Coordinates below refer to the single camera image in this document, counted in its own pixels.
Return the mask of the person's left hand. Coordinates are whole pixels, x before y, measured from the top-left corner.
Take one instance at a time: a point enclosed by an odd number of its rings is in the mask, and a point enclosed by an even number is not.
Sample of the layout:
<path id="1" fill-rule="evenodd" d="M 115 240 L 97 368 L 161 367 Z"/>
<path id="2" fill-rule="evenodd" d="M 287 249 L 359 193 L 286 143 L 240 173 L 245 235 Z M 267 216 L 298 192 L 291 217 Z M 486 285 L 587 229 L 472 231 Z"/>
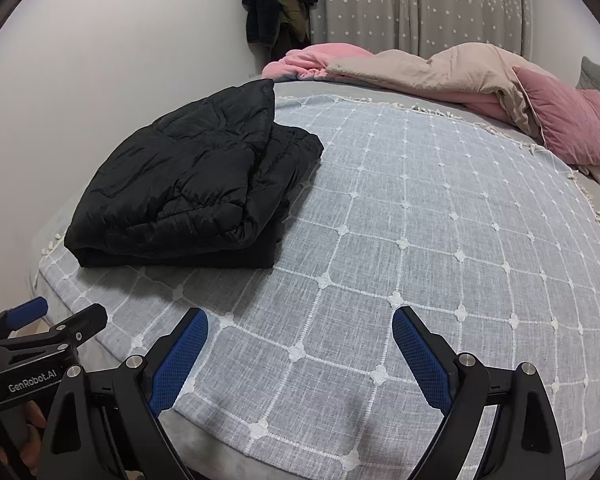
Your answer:
<path id="1" fill-rule="evenodd" d="M 0 412 L 0 479 L 38 475 L 46 419 L 34 401 Z"/>

